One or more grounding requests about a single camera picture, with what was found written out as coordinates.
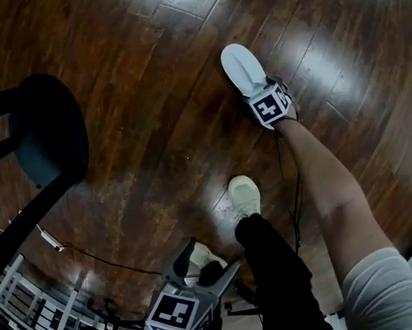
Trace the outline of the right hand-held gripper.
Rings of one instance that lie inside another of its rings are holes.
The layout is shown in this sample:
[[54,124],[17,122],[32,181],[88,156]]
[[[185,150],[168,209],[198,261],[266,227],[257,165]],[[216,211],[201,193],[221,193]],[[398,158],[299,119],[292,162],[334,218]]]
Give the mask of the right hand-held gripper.
[[250,98],[247,103],[262,126],[271,125],[286,117],[293,104],[287,85],[280,77],[266,77],[265,88]]

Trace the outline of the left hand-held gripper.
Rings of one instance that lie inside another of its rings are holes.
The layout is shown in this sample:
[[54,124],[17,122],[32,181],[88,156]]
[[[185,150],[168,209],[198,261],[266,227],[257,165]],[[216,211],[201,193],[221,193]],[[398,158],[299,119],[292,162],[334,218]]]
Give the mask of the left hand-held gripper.
[[190,258],[196,239],[184,240],[165,262],[162,279],[165,285],[152,302],[146,325],[149,330],[207,330],[215,320],[220,298],[236,279],[241,267],[234,261],[225,268],[220,262],[210,262],[202,269],[204,291],[185,286]]

